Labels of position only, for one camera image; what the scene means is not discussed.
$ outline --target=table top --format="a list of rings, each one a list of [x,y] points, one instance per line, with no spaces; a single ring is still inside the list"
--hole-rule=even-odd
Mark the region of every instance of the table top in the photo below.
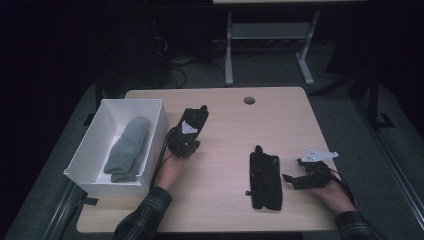
[[[248,105],[246,97],[255,99]],[[281,174],[305,175],[296,159],[310,149],[328,151],[302,88],[214,88],[130,91],[127,99],[163,99],[170,126],[185,108],[208,106],[199,149],[171,191],[173,202],[159,232],[252,232],[334,230],[334,214],[308,191],[282,180],[281,211],[252,208],[249,155],[256,145],[280,158]],[[335,169],[334,162],[326,161]],[[80,232],[113,232],[141,198],[102,197],[85,205]]]

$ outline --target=white tag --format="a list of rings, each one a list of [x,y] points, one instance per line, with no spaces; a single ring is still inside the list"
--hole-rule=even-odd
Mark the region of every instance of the white tag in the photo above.
[[[315,149],[311,149],[305,157],[301,158],[302,162],[319,162],[321,160],[338,157],[337,152],[321,152]]]
[[[192,126],[188,125],[186,121],[182,122],[181,128],[181,132],[183,134],[197,133],[197,128],[193,128]]]

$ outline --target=plaid shirt sleeve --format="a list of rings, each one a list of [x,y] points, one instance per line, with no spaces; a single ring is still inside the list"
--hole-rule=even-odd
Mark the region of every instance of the plaid shirt sleeve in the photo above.
[[[138,208],[118,224],[113,239],[154,239],[171,201],[166,190],[154,187]]]
[[[344,212],[334,219],[343,240],[376,240],[374,231],[359,212]]]

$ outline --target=dark background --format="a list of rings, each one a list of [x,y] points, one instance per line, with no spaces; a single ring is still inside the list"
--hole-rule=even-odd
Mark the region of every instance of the dark background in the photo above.
[[[347,74],[375,59],[371,66],[380,82],[424,135],[424,9],[419,4],[371,1],[349,15],[338,13],[339,22],[331,20],[334,13],[323,11],[314,41],[340,39],[331,72]],[[0,237],[89,86],[100,79],[105,97],[113,98],[131,88],[160,88],[168,66],[155,54],[153,35],[167,37],[171,48],[197,48],[205,58],[211,39],[225,39],[223,12],[168,13],[155,29],[148,17],[109,16],[93,10],[99,6],[110,7],[103,1],[0,0]],[[134,26],[144,30],[131,37]]]

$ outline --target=black handheld controller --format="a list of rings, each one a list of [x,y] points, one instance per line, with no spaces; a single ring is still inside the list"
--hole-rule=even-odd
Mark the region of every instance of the black handheld controller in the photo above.
[[[331,180],[330,169],[323,161],[302,162],[298,159],[297,163],[305,168],[308,175],[293,178],[292,176],[283,174],[284,181],[293,184],[294,189],[323,188]]]
[[[194,153],[200,146],[196,140],[200,134],[206,119],[209,116],[207,106],[200,109],[186,108],[180,122],[174,127],[169,135],[168,148],[177,157],[187,157]]]

